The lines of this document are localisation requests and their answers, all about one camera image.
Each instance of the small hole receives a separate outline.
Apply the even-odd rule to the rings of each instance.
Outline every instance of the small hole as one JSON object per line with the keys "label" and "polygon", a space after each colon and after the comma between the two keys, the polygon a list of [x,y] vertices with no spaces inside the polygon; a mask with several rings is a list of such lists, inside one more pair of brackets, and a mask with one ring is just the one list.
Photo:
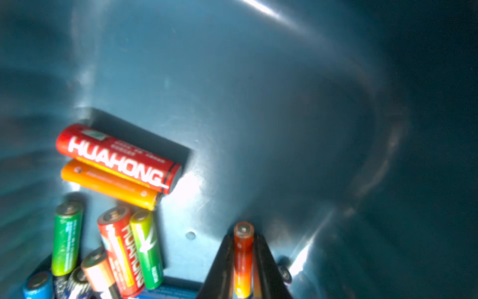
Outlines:
{"label": "small hole", "polygon": [[186,239],[188,240],[194,240],[196,238],[196,234],[194,232],[188,232],[186,233]]}

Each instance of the dark blue battery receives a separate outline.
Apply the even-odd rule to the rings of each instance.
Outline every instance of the dark blue battery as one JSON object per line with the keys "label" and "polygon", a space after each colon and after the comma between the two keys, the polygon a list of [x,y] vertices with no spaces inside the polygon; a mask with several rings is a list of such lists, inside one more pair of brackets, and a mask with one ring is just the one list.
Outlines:
{"label": "dark blue battery", "polygon": [[53,299],[53,280],[50,272],[39,272],[23,286],[25,299]]}
{"label": "dark blue battery", "polygon": [[197,292],[188,289],[160,285],[155,289],[145,288],[134,299],[195,299],[196,295]]}
{"label": "dark blue battery", "polygon": [[65,291],[60,298],[57,299],[89,299],[93,294],[93,290],[88,279],[81,269],[75,268],[66,283]]}

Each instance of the battery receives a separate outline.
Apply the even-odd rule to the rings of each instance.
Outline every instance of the battery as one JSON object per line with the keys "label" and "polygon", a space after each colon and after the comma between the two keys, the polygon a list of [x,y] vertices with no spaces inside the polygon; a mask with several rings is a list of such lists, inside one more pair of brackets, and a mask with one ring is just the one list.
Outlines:
{"label": "battery", "polygon": [[93,290],[81,269],[76,267],[70,275],[61,299],[89,299]]}
{"label": "battery", "polygon": [[78,201],[62,203],[55,211],[52,274],[63,276],[76,266],[83,206]]}
{"label": "battery", "polygon": [[25,299],[53,299],[53,281],[49,272],[39,272],[30,277],[22,288]]}
{"label": "battery", "polygon": [[62,275],[62,276],[53,276],[53,287],[55,290],[56,298],[60,298],[63,296],[63,293],[66,289],[66,284],[68,283],[68,277],[70,274]]}
{"label": "battery", "polygon": [[108,262],[108,255],[104,247],[97,248],[88,254],[81,268],[90,282],[96,298],[121,299],[120,290],[116,284],[113,272]]}
{"label": "battery", "polygon": [[61,177],[66,181],[80,184],[147,210],[155,208],[156,200],[161,195],[156,190],[76,160],[71,160],[63,167]]}
{"label": "battery", "polygon": [[252,242],[254,227],[240,222],[234,227],[235,259],[234,290],[238,298],[247,298],[251,293]]}
{"label": "battery", "polygon": [[139,252],[144,285],[155,289],[163,282],[164,274],[153,214],[145,210],[137,212],[131,217],[130,225]]}
{"label": "battery", "polygon": [[56,148],[78,161],[164,194],[173,191],[183,169],[173,161],[81,124],[64,129]]}
{"label": "battery", "polygon": [[123,297],[133,297],[144,288],[144,278],[130,226],[131,211],[118,206],[98,218],[101,239]]}

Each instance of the green battery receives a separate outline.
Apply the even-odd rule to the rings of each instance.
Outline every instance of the green battery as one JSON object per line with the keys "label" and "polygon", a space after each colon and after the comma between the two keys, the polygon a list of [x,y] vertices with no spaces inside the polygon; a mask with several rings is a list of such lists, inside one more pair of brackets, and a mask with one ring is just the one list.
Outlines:
{"label": "green battery", "polygon": [[155,289],[163,282],[164,274],[152,213],[145,210],[135,213],[130,225],[143,269],[144,285],[148,289]]}
{"label": "green battery", "polygon": [[62,203],[55,211],[52,274],[63,276],[76,267],[80,245],[83,206],[77,201]]}

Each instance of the battery pile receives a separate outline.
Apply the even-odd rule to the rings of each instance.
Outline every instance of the battery pile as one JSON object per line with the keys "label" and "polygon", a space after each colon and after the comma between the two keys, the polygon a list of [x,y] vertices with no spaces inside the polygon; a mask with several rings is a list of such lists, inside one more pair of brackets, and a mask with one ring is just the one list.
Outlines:
{"label": "battery pile", "polygon": [[59,205],[51,272],[36,273],[26,281],[25,299],[89,299],[93,294],[98,299],[162,298],[159,294],[171,292],[171,287],[157,289],[163,282],[163,262],[151,211],[161,194],[173,190],[182,167],[81,124],[61,132],[56,147],[75,159],[62,169],[64,180],[144,210],[132,214],[120,205],[101,214],[103,246],[78,266],[84,207],[77,201]]}

